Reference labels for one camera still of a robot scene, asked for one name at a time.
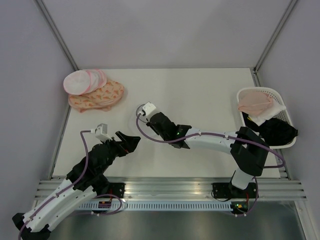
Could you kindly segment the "peach pink bra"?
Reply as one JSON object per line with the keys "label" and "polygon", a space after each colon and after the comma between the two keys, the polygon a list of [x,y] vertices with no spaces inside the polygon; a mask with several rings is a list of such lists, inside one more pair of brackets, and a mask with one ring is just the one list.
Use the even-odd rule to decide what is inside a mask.
{"label": "peach pink bra", "polygon": [[238,110],[248,115],[257,116],[273,106],[273,98],[264,92],[252,91],[239,100]]}

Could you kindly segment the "white mesh laundry bag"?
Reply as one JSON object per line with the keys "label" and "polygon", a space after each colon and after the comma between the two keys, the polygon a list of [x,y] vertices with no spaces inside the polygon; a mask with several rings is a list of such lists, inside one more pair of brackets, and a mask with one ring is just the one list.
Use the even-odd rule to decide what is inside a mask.
{"label": "white mesh laundry bag", "polygon": [[[128,115],[127,127],[132,135],[139,136],[142,139],[146,139],[146,137],[139,131],[136,125],[137,116],[139,112],[142,110],[142,107],[143,107],[143,104],[141,103],[138,103],[133,106],[133,110]],[[148,127],[146,123],[147,123],[146,117],[140,116],[138,120],[138,125],[141,128],[141,130],[149,137],[160,140],[160,136],[157,135],[150,127]]]}

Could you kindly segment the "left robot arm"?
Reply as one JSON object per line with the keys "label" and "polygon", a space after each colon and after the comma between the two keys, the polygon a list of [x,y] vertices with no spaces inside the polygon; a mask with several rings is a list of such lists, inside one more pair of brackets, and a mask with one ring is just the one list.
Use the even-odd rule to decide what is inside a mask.
{"label": "left robot arm", "polygon": [[104,173],[116,158],[133,153],[141,138],[120,131],[115,140],[99,125],[82,130],[80,135],[93,134],[99,141],[84,146],[85,157],[66,175],[61,184],[39,205],[26,213],[16,213],[12,221],[19,230],[20,240],[47,240],[51,232],[84,202],[95,197],[109,197],[110,182]]}

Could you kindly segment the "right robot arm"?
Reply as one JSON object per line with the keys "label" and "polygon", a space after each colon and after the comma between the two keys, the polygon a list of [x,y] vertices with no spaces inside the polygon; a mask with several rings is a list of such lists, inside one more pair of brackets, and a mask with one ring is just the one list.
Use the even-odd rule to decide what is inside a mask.
{"label": "right robot arm", "polygon": [[269,146],[248,127],[236,132],[202,132],[190,125],[176,125],[162,112],[147,116],[150,127],[164,142],[176,149],[208,149],[231,155],[237,164],[228,192],[241,197],[254,177],[263,173]]}

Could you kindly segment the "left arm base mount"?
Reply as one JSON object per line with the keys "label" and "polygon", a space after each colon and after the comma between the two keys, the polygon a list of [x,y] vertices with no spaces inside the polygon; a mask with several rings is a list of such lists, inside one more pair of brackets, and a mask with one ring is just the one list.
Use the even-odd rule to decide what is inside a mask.
{"label": "left arm base mount", "polygon": [[103,188],[99,195],[102,198],[113,199],[113,195],[122,199],[125,194],[125,183],[124,182],[110,182],[107,187]]}

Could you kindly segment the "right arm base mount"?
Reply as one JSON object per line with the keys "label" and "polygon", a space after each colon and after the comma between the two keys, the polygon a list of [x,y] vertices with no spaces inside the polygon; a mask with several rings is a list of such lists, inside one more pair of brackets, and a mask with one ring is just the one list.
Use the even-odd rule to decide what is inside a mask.
{"label": "right arm base mount", "polygon": [[232,192],[229,188],[229,183],[226,182],[216,182],[212,183],[211,196],[213,199],[219,202],[227,202],[231,199],[236,198],[236,194]]}

